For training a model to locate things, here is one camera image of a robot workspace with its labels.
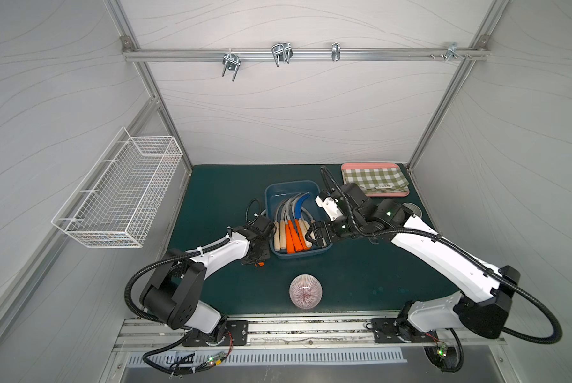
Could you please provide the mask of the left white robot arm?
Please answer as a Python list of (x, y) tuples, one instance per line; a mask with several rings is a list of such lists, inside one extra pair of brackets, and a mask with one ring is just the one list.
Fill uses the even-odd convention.
[[(259, 213), (241, 226), (228, 228), (226, 235), (217, 241), (185, 252), (171, 248), (160, 260), (133, 274), (123, 293), (128, 309), (140, 319), (185, 331), (177, 341), (143, 354), (143, 362), (178, 378), (211, 370), (225, 362), (236, 338), (229, 329), (227, 315), (201, 301), (204, 282), (235, 261), (262, 265), (269, 257), (269, 240), (275, 232), (276, 224)], [(153, 360), (154, 356), (192, 340), (209, 346), (226, 344), (228, 350), (208, 357), (199, 365), (193, 365), (192, 354), (170, 365)]]

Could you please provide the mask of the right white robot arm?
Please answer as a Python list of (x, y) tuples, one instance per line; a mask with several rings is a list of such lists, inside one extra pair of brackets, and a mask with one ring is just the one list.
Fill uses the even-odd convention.
[[(464, 365), (464, 347), (457, 329), (465, 328), (486, 339), (508, 334), (529, 343), (552, 345), (563, 338), (557, 317), (538, 298), (519, 286), (520, 272), (511, 266), (497, 267), (471, 255), (421, 217), (394, 199), (376, 204), (353, 183), (339, 185), (330, 170), (320, 169), (326, 190), (316, 204), (327, 214), (305, 235), (323, 247), (346, 239), (380, 239), (415, 255), (457, 287), (457, 292), (429, 301), (408, 301), (393, 322), (379, 328), (386, 338), (415, 343), (429, 338), (427, 359), (440, 371), (456, 373)], [(519, 295), (535, 306), (550, 322), (545, 337), (507, 328), (512, 299)]]

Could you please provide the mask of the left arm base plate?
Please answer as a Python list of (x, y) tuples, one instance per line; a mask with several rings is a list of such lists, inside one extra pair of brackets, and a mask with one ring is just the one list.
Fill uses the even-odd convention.
[(186, 347), (245, 346), (248, 340), (249, 322), (246, 320), (226, 320), (209, 333), (191, 330), (182, 345)]

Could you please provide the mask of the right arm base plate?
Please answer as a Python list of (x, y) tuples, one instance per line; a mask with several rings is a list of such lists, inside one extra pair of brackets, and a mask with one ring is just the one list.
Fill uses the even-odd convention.
[(438, 340), (435, 330), (421, 332), (395, 318), (371, 319), (365, 329), (372, 333), (377, 344), (435, 343)]

